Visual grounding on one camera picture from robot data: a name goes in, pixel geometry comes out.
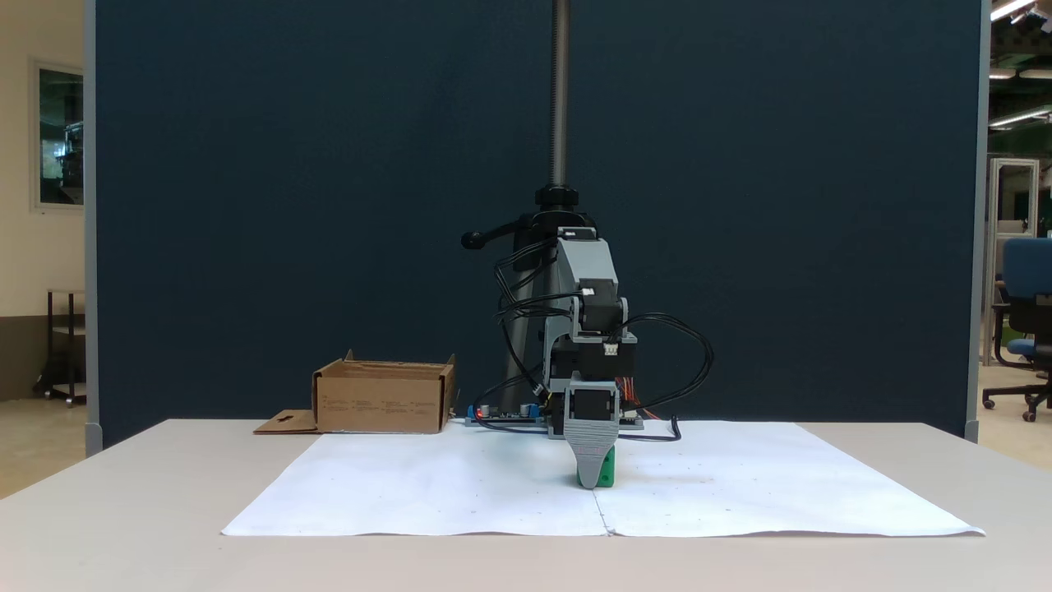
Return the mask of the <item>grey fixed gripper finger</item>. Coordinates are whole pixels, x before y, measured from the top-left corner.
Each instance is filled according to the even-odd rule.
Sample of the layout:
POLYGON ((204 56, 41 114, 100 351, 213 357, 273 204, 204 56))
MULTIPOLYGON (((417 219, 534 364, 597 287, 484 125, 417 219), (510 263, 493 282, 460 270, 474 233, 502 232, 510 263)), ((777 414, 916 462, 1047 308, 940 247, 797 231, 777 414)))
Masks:
POLYGON ((609 475, 606 469, 610 446, 574 445, 576 460, 576 479, 581 488, 608 487, 609 475))

